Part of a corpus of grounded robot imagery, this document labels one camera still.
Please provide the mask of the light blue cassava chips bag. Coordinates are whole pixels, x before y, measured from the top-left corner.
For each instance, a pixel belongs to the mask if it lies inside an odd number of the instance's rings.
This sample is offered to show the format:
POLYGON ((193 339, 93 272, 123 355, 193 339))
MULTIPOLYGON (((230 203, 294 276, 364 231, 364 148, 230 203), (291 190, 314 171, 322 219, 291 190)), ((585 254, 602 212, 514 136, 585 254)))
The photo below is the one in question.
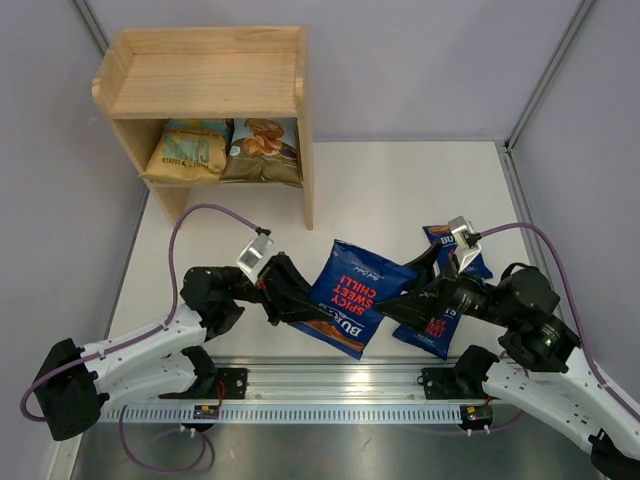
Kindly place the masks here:
POLYGON ((235 118, 223 182, 302 186, 295 118, 235 118))

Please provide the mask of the yellow kettle chips bag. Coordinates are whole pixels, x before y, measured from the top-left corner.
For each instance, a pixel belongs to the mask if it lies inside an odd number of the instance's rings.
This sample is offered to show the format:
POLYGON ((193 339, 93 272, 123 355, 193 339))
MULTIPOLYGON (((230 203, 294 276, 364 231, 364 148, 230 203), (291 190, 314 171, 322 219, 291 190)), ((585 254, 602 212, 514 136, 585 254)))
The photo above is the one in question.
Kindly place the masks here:
POLYGON ((214 185, 226 166, 232 133, 230 119, 168 119, 140 177, 163 185, 214 185))

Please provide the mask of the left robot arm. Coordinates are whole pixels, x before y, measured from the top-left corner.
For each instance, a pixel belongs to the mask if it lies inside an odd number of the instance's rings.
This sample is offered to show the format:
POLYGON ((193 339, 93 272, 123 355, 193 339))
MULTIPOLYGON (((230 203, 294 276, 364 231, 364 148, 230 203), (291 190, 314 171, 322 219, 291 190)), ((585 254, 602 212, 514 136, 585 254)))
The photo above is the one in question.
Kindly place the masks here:
POLYGON ((332 316, 311 298, 311 286, 283 252, 251 280, 241 268, 193 267, 167 322, 152 322, 115 339, 54 344, 33 381, 33 396, 55 441, 91 428, 102 413, 147 399, 208 396, 217 382, 205 343, 227 333, 251 303, 272 325, 332 316))

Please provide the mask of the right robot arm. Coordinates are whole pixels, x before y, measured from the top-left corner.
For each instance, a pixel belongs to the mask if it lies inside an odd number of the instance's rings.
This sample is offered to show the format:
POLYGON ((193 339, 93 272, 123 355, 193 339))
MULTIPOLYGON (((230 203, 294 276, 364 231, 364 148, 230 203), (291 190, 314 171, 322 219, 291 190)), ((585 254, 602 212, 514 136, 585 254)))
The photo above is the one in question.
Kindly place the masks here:
POLYGON ((451 309, 504 328, 508 358, 471 345, 450 372, 466 396, 511 403, 570 439, 608 479, 639 476, 639 420, 597 382, 580 337, 558 318, 560 298, 535 267, 511 264, 491 285, 460 270, 454 254, 435 272, 435 248, 409 266, 417 280, 376 309, 400 325, 422 329, 451 309))

